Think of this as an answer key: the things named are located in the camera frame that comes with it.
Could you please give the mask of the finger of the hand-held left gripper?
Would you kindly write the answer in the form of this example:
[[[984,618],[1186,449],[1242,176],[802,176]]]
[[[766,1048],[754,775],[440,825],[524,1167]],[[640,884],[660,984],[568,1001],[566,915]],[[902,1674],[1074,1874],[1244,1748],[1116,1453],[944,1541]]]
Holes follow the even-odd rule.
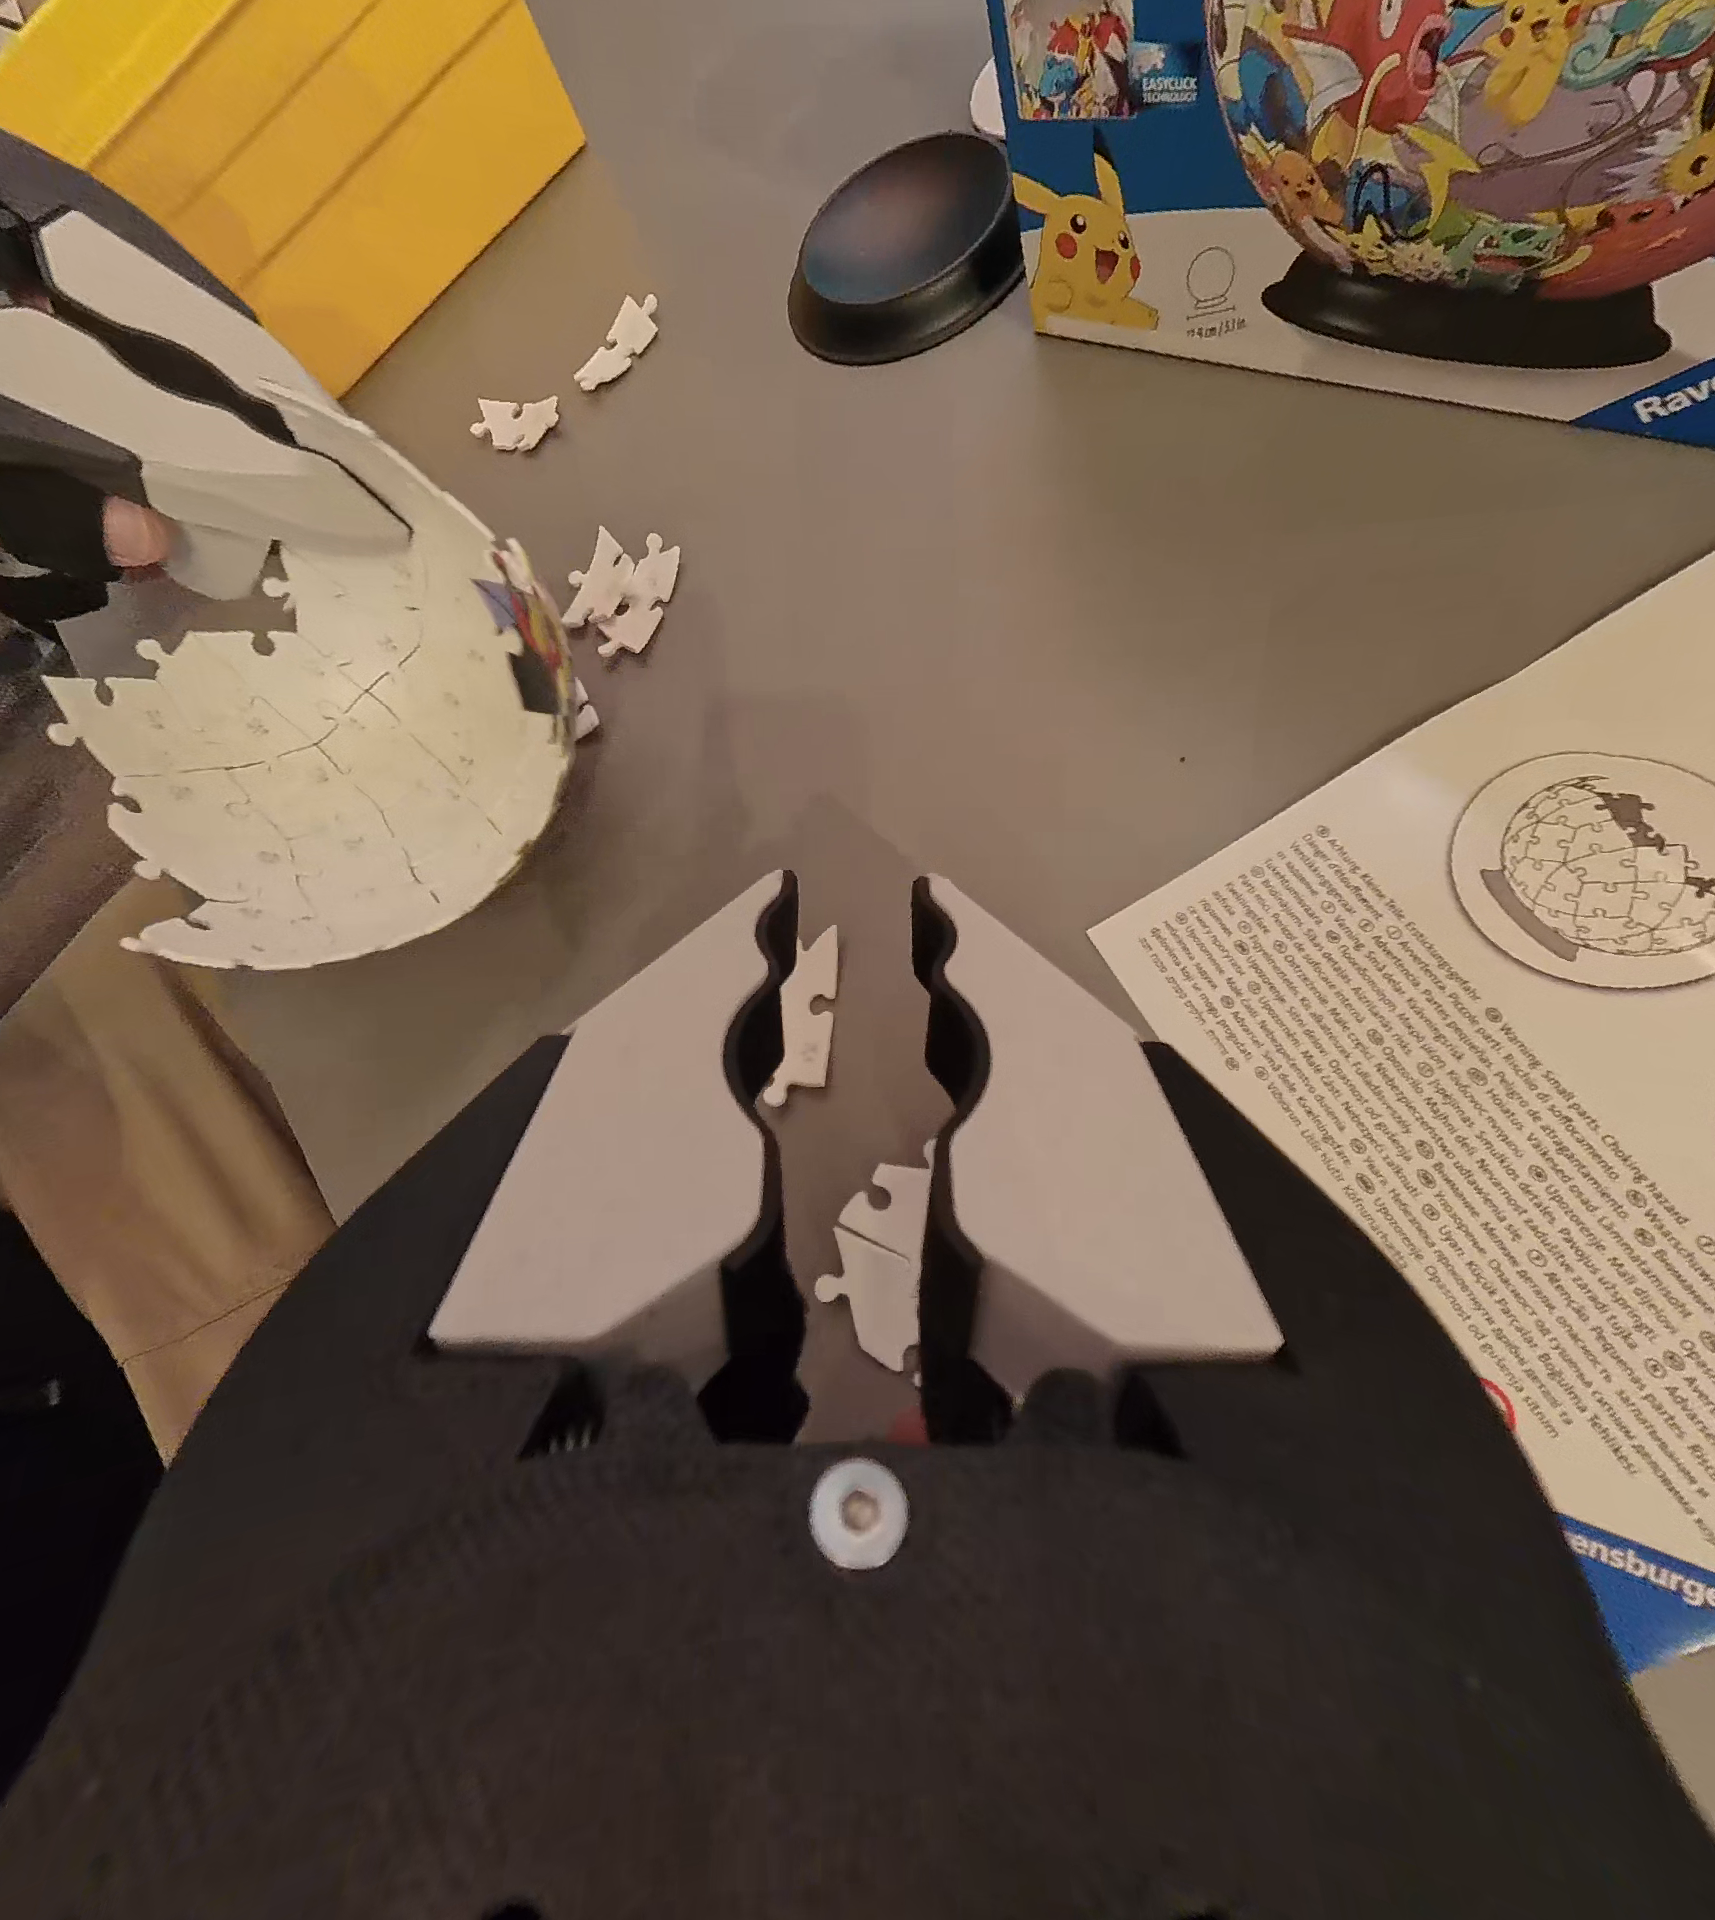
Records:
[[[68,472],[188,531],[290,544],[408,544],[410,526],[296,437],[306,400],[168,351],[194,393],[156,385],[88,330],[0,307],[0,464]]]
[[[272,443],[294,445],[276,396],[304,394],[306,370],[226,291],[182,277],[80,210],[39,227],[37,256],[56,314],[110,348],[126,370]]]

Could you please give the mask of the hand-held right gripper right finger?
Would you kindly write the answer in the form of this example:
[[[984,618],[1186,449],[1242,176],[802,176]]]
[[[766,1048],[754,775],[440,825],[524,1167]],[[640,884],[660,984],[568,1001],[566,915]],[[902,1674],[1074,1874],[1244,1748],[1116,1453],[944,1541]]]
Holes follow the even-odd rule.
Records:
[[[1004,1436],[1040,1380],[1268,1362],[1284,1345],[1152,1052],[944,877],[912,888],[930,1159],[918,1358],[934,1443]]]

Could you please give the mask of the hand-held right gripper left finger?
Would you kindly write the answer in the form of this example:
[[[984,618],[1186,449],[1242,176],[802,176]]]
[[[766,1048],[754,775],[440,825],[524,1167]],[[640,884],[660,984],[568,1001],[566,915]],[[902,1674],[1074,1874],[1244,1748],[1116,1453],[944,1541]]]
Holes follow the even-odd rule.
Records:
[[[806,1307],[758,1109],[798,921],[774,871],[574,1022],[432,1317],[438,1351],[664,1369],[716,1439],[798,1436]]]

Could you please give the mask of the partly built puzzle ball shell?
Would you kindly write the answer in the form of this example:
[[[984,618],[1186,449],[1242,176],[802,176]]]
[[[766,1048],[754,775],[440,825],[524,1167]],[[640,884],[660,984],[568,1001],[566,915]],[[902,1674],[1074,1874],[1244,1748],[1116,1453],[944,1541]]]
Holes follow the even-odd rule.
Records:
[[[404,553],[286,542],[282,630],[144,638],[148,679],[46,680],[50,739],[110,775],[136,873],[198,898],[122,947],[206,970],[320,968],[452,927],[524,865],[580,743],[570,638],[526,550],[340,408],[266,394],[400,513]]]

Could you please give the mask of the puzzle instruction leaflet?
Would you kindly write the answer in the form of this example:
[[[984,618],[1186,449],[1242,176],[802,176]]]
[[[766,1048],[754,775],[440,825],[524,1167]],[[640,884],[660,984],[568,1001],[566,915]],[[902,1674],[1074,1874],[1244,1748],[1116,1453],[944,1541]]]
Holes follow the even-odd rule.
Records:
[[[1715,550],[1090,938],[1426,1298],[1620,1662],[1715,1644]]]

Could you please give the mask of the heap of loose puzzle pieces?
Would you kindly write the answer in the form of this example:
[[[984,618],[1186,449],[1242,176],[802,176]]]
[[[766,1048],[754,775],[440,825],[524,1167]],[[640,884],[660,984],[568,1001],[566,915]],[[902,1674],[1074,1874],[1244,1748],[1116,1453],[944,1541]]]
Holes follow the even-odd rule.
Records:
[[[602,526],[592,563],[570,575],[576,593],[562,623],[570,630],[594,628],[602,661],[642,656],[662,628],[678,570],[678,544],[650,534],[644,558],[634,558]]]

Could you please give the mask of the black ball stand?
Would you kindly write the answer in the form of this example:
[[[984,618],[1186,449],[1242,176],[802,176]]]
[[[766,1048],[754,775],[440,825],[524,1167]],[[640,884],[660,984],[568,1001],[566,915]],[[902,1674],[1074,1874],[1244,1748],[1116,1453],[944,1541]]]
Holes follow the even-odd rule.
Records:
[[[930,133],[868,161],[820,206],[796,259],[788,322],[822,363],[886,366],[966,332],[1024,277],[1004,145]]]

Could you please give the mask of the blue puzzle box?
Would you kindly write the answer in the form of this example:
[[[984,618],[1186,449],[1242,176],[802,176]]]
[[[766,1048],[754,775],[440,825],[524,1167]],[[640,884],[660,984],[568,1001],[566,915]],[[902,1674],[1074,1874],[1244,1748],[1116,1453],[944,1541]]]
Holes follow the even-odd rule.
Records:
[[[1715,3],[988,12],[1036,332],[1715,451]]]

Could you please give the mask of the yellow cardboard box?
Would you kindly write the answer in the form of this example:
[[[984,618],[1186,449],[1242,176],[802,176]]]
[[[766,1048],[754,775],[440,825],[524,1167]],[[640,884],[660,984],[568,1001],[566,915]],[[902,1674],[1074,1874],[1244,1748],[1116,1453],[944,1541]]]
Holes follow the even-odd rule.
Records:
[[[342,398],[584,150],[522,3],[54,3],[0,129],[160,223]]]

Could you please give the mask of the person's beige trousers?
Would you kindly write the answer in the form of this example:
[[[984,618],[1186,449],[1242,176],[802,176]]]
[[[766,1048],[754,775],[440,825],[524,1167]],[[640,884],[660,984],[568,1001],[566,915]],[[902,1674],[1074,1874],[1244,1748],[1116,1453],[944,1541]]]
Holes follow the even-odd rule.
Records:
[[[102,1336],[166,1465],[338,1222],[220,972],[138,949],[188,894],[130,881],[0,1021],[0,1201]]]

